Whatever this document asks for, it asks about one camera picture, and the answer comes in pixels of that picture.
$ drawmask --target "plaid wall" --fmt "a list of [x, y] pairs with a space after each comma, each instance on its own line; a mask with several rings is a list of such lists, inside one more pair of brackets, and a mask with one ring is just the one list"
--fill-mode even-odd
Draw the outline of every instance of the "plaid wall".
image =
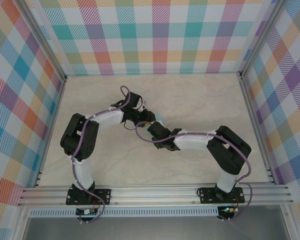
[[61, 81], [12, 0], [0, 0], [0, 240], [46, 143]]
[[255, 35], [254, 35], [254, 37], [253, 37], [253, 39], [252, 39], [252, 41], [251, 41], [251, 43], [249, 45], [249, 48], [248, 48], [248, 50], [246, 51], [246, 53], [244, 55], [243, 61], [242, 61], [241, 65], [239, 67], [239, 70], [238, 70], [239, 72], [241, 72], [243, 70], [243, 68], [244, 68], [244, 66], [245, 66], [245, 64], [247, 62], [247, 59], [250, 56], [251, 51], [254, 49], [254, 47], [255, 47], [258, 39], [259, 39], [260, 34], [264, 30], [266, 22], [270, 18], [271, 13], [274, 10], [277, 2], [278, 2], [278, 0], [271, 0], [271, 3], [269, 5], [268, 9], [266, 10], [266, 13], [263, 16], [263, 19], [262, 19], [262, 21], [261, 21], [261, 23], [260, 23], [260, 25], [258, 27], [258, 30], [255, 32]]
[[290, 0], [247, 75], [249, 93], [300, 230], [300, 0]]
[[41, 14], [27, 3], [64, 69], [89, 75], [237, 72], [270, 1], [39, 0]]

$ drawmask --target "marble surface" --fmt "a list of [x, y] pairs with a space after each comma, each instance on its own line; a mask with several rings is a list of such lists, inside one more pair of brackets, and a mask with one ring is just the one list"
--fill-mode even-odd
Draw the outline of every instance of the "marble surface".
[[[226, 125], [252, 148], [251, 175], [245, 182], [267, 182], [246, 104], [237, 80], [229, 74], [168, 74], [71, 76], [66, 83], [40, 186], [65, 186], [73, 182], [70, 160], [60, 139], [75, 113], [90, 115], [123, 99], [120, 86], [143, 97], [147, 108], [163, 116], [165, 127], [211, 131]], [[149, 138], [145, 129], [143, 137]], [[221, 169], [209, 151], [156, 149], [134, 131], [114, 125], [98, 133], [90, 159], [97, 185], [150, 185], [216, 183]], [[245, 164], [240, 172], [248, 168]]]

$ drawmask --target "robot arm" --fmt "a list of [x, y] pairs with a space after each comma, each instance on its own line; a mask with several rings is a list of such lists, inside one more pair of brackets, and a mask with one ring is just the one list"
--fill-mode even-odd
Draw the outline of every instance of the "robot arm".
[[[128, 97], [126, 96], [124, 100], [111, 105], [109, 108], [110, 111], [94, 116], [86, 125], [81, 147], [73, 162], [75, 165], [77, 179], [85, 189], [94, 189], [95, 187], [94, 180], [91, 176], [89, 157], [95, 149], [99, 130], [103, 130], [115, 124], [123, 123], [127, 120], [132, 121], [134, 125], [143, 121], [153, 122], [156, 120], [155, 114], [145, 108], [142, 97], [133, 92], [130, 93], [130, 100], [128, 104], [121, 109], [117, 109], [126, 103], [127, 100]], [[90, 117], [91, 115], [84, 116], [76, 113], [72, 116], [68, 126], [66, 127], [61, 138], [60, 145], [64, 149], [64, 153], [69, 156], [70, 160], [78, 147], [83, 125]], [[74, 182], [74, 186], [72, 187], [82, 190], [77, 181]]]
[[[160, 122], [154, 122], [148, 132], [153, 136], [152, 140], [162, 140], [176, 134], [186, 134], [189, 131], [175, 128], [172, 132], [165, 128]], [[224, 139], [234, 144], [246, 157], [251, 152], [250, 146], [236, 135], [230, 128], [226, 126], [219, 127], [216, 131], [209, 133], [222, 136]], [[166, 148], [169, 151], [179, 151], [183, 149], [200, 149], [206, 150], [212, 154], [222, 169], [221, 176], [214, 188], [216, 196], [221, 200], [225, 200], [228, 194], [233, 190], [236, 179], [245, 161], [231, 146], [213, 136], [208, 135], [183, 135], [171, 138], [164, 142], [154, 143], [158, 148]]]

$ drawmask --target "black mounting bracket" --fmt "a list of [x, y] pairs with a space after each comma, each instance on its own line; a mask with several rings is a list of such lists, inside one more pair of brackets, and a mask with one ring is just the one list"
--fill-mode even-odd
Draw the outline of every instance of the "black mounting bracket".
[[201, 204], [243, 204], [245, 202], [242, 187], [234, 187], [231, 192], [226, 194], [224, 200], [221, 200], [216, 193], [215, 187], [201, 187], [197, 190]]
[[[111, 189], [95, 189], [95, 184], [88, 189], [89, 192], [100, 197], [105, 205], [110, 204]], [[102, 205], [101, 201], [88, 194], [87, 192], [77, 188], [74, 184], [69, 188], [66, 196], [66, 205]]]

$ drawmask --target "wire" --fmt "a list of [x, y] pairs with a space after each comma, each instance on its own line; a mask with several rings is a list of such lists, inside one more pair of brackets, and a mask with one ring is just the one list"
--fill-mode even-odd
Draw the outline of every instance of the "wire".
[[100, 208], [100, 201], [98, 201], [98, 208], [96, 209], [97, 211], [99, 210], [99, 208]]
[[234, 195], [234, 198], [236, 199], [236, 208], [239, 209], [238, 208], [238, 206], [239, 206], [239, 199], [238, 199], [238, 197], [236, 195]]
[[136, 128], [133, 128], [133, 129], [127, 128], [127, 127], [126, 127], [126, 122], [127, 122], [127, 121], [124, 121], [124, 124], [123, 124], [123, 127], [124, 127], [125, 129], [127, 129], [127, 130], [129, 130], [129, 131], [133, 131], [133, 130], [136, 129]]
[[245, 184], [245, 185], [247, 185], [247, 186], [249, 187], [249, 189], [250, 189], [250, 198], [249, 198], [249, 201], [248, 201], [248, 203], [246, 204], [245, 208], [244, 208], [238, 215], [235, 215], [235, 216], [232, 218], [232, 220], [238, 219], [238, 217], [241, 216], [241, 215], [246, 211], [246, 209], [250, 206], [250, 204], [251, 204], [251, 202], [252, 202], [253, 190], [252, 190], [251, 185], [250, 185], [249, 183], [247, 183], [247, 182], [238, 182], [238, 184]]
[[214, 138], [217, 138], [217, 139], [220, 139], [222, 140], [224, 143], [228, 144], [230, 147], [232, 147], [242, 158], [243, 160], [245, 161], [245, 163], [247, 164], [248, 166], [248, 172], [241, 176], [240, 178], [238, 178], [235, 182], [238, 183], [238, 184], [246, 184], [248, 185], [248, 187], [250, 188], [250, 198], [249, 198], [249, 201], [246, 205], [246, 207], [243, 209], [243, 211], [241, 213], [239, 213], [238, 215], [234, 216], [232, 219], [235, 219], [235, 218], [238, 218], [238, 216], [241, 216], [242, 213], [249, 207], [249, 205], [251, 204], [251, 201], [252, 201], [252, 196], [253, 196], [253, 190], [252, 190], [252, 187], [249, 183], [241, 183], [239, 181], [241, 181], [242, 179], [248, 177], [250, 174], [251, 174], [251, 164], [250, 162], [248, 161], [247, 157], [230, 141], [228, 141], [227, 139], [223, 138], [222, 136], [219, 136], [219, 135], [216, 135], [216, 134], [213, 134], [213, 133], [209, 133], [209, 132], [187, 132], [187, 133], [179, 133], [179, 134], [176, 134], [176, 135], [172, 135], [172, 136], [168, 136], [164, 139], [161, 139], [161, 140], [148, 140], [148, 139], [145, 139], [143, 138], [139, 132], [138, 132], [138, 127], [142, 124], [152, 124], [151, 122], [149, 121], [142, 121], [142, 122], [139, 122], [136, 126], [135, 126], [135, 133], [136, 135], [143, 141], [147, 142], [147, 143], [153, 143], [153, 144], [156, 144], [156, 143], [162, 143], [164, 141], [167, 141], [169, 139], [173, 139], [173, 138], [176, 138], [176, 137], [181, 137], [181, 136], [186, 136], [186, 135], [195, 135], [195, 136], [210, 136], [210, 137], [214, 137]]
[[98, 112], [98, 113], [96, 113], [96, 114], [90, 116], [89, 118], [87, 118], [87, 120], [84, 122], [83, 127], [82, 127], [81, 136], [80, 136], [80, 139], [79, 139], [78, 146], [76, 147], [76, 149], [75, 149], [73, 155], [71, 156], [71, 161], [72, 161], [72, 173], [73, 173], [74, 179], [76, 180], [76, 183], [78, 184], [78, 186], [79, 186], [83, 191], [85, 191], [87, 194], [90, 194], [90, 195], [93, 196], [94, 198], [98, 199], [98, 200], [102, 203], [102, 205], [103, 205], [102, 211], [101, 211], [96, 217], [94, 217], [92, 220], [86, 221], [87, 224], [93, 223], [93, 222], [96, 221], [98, 218], [100, 218], [100, 216], [101, 216], [101, 215], [104, 213], [104, 211], [105, 211], [106, 204], [105, 204], [105, 201], [104, 201], [101, 197], [99, 197], [99, 196], [95, 195], [94, 193], [90, 192], [89, 190], [87, 190], [87, 189], [79, 182], [78, 177], [77, 177], [77, 173], [76, 173], [76, 166], [75, 166], [75, 163], [76, 163], [75, 161], [76, 161], [76, 159], [75, 159], [75, 157], [76, 157], [76, 155], [78, 154], [78, 152], [79, 152], [79, 150], [80, 150], [80, 148], [81, 148], [82, 141], [83, 141], [83, 137], [84, 137], [84, 135], [85, 135], [85, 130], [86, 130], [86, 127], [87, 127], [88, 122], [89, 122], [91, 119], [95, 118], [96, 116], [98, 116], [98, 115], [100, 115], [100, 114], [103, 114], [103, 113], [107, 113], [107, 112], [111, 112], [111, 111], [116, 111], [116, 110], [122, 109], [122, 108], [124, 108], [124, 107], [129, 103], [130, 98], [131, 98], [130, 90], [129, 90], [129, 88], [127, 88], [126, 86], [122, 85], [122, 86], [120, 87], [120, 91], [121, 91], [121, 93], [122, 93], [124, 96], [126, 96], [126, 95], [125, 95], [123, 89], [126, 89], [126, 90], [127, 90], [127, 94], [128, 94], [128, 99], [127, 99], [126, 103], [122, 104], [121, 106], [119, 106], [119, 107], [117, 107], [117, 108], [111, 108], [111, 109], [107, 109], [107, 110], [100, 111], [100, 112]]

